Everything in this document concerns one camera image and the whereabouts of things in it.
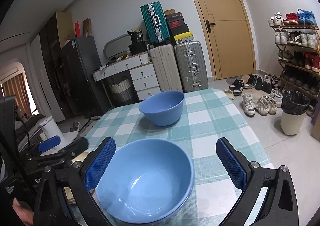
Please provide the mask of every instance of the white suitcase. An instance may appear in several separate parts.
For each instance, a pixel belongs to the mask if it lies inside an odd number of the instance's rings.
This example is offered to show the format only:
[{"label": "white suitcase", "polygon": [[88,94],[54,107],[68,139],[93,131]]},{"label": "white suitcase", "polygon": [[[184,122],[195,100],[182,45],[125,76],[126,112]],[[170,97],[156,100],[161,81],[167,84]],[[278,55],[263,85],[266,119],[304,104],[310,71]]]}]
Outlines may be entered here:
[{"label": "white suitcase", "polygon": [[179,90],[182,92],[180,75],[171,44],[162,45],[149,50],[153,67],[161,91]]}]

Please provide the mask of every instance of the white trash bin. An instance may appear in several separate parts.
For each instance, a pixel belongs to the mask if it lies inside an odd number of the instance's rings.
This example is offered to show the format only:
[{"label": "white trash bin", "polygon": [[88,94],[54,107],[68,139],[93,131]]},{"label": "white trash bin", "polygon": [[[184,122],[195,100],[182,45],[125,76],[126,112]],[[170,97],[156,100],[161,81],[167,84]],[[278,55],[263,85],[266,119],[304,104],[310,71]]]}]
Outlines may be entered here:
[{"label": "white trash bin", "polygon": [[296,135],[300,132],[300,128],[305,117],[305,113],[301,115],[292,115],[287,114],[284,111],[282,112],[282,117],[280,121],[280,126],[282,131],[287,135]]}]

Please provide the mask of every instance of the blue bowl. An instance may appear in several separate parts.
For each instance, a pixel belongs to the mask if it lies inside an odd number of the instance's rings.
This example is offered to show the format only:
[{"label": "blue bowl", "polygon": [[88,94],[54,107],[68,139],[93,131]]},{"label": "blue bowl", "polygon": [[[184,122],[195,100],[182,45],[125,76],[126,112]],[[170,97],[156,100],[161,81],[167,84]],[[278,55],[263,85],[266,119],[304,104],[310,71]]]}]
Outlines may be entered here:
[{"label": "blue bowl", "polygon": [[139,110],[157,126],[175,123],[182,114],[184,93],[169,90],[157,93],[139,105]]},{"label": "blue bowl", "polygon": [[127,223],[169,219],[192,192],[192,161],[176,144],[143,139],[116,151],[97,188],[101,206]]}]

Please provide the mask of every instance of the black trash bag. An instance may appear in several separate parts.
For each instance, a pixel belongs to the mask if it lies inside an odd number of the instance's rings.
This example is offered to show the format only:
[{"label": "black trash bag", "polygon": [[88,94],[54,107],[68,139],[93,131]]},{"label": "black trash bag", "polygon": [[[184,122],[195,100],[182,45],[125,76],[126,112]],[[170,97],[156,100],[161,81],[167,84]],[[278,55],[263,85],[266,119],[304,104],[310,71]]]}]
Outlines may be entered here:
[{"label": "black trash bag", "polygon": [[310,98],[303,92],[286,90],[282,98],[282,110],[291,115],[301,115],[308,110]]}]

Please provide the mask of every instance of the checkered tablecloth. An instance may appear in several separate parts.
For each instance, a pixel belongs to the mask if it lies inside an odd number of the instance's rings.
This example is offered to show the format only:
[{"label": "checkered tablecloth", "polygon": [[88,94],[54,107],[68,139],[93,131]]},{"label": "checkered tablecloth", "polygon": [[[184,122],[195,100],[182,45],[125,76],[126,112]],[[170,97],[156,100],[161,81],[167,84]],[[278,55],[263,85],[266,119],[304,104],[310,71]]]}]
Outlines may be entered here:
[{"label": "checkered tablecloth", "polygon": [[[249,161],[273,168],[251,127],[223,91],[206,89],[185,94],[180,120],[172,126],[157,127],[138,110],[139,103],[107,112],[86,135],[89,150],[106,136],[117,148],[145,138],[175,142],[192,158],[196,183],[184,207],[161,225],[219,225],[241,194],[216,155],[218,138],[226,137]],[[261,191],[246,225],[254,222],[265,195]]]}]

